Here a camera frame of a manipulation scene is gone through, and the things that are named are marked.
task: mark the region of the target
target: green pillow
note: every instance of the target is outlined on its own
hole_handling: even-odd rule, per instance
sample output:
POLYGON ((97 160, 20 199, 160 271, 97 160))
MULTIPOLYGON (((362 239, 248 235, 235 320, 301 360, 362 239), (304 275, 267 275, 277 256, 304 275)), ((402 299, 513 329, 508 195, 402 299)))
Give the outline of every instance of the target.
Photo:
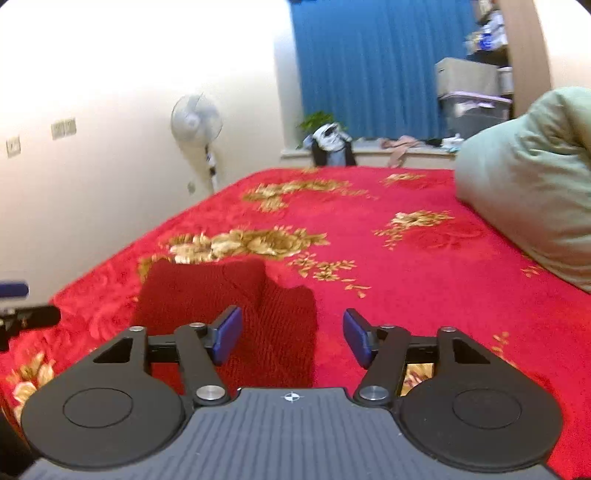
POLYGON ((591 293, 591 90, 549 92, 467 140, 456 185, 540 265, 591 293))

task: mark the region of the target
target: white wall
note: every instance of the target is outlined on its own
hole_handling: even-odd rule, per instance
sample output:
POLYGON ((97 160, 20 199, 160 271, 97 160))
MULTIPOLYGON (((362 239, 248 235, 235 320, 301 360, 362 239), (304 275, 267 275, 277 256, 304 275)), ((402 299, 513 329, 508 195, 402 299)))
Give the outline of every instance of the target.
POLYGON ((29 303, 45 301, 206 197, 201 152, 183 153, 169 129, 186 93, 204 92, 225 119, 213 147, 222 184, 278 166, 301 115, 289 74, 280 106, 274 55, 282 42, 290 49, 290 35, 282 0, 9 0, 0 9, 0 279, 24 278, 29 303), (52 141, 50 124, 69 117, 77 135, 52 141), (7 158, 15 135, 22 153, 7 158))

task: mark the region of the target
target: electrical outlet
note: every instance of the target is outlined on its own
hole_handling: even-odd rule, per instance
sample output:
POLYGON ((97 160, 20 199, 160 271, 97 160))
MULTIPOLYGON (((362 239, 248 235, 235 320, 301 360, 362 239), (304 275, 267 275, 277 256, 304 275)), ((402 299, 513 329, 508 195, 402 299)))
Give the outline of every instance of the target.
POLYGON ((15 157, 21 152, 21 138, 12 137, 6 140, 6 153, 8 158, 15 157))
POLYGON ((64 120, 64 131, 66 135, 76 135, 76 119, 69 118, 68 120, 64 120))
POLYGON ((63 121, 56 122, 51 126, 51 137, 53 140, 64 138, 66 136, 66 126, 63 121))

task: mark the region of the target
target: circular black pad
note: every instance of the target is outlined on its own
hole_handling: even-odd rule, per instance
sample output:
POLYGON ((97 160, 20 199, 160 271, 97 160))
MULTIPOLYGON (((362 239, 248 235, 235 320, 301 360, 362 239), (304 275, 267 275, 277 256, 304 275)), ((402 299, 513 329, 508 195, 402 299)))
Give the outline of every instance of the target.
POLYGON ((439 461, 476 472, 544 461, 562 428, 554 398, 518 371, 470 367, 435 376, 404 397, 408 438, 439 461))
POLYGON ((460 393, 453 401, 453 412, 464 423, 479 429, 501 429, 519 419, 521 405, 510 395, 490 388, 460 393))
POLYGON ((161 449, 184 420, 180 397, 148 374, 101 365, 48 383, 22 428, 41 456, 72 468, 112 468, 161 449))
POLYGON ((89 388, 66 401, 64 415, 80 427, 99 429, 125 420, 133 407, 132 398, 121 390, 89 388))

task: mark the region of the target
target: gray gripper base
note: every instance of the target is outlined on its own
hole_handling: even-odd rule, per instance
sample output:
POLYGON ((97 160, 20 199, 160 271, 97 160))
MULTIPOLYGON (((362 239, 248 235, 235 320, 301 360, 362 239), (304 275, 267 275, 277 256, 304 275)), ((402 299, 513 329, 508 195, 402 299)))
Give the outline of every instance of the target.
POLYGON ((230 404, 197 410, 171 445, 138 463, 76 472, 39 460, 21 478, 556 480, 543 466, 484 474, 439 463, 409 443, 389 412, 359 407, 341 388, 244 389, 230 404))

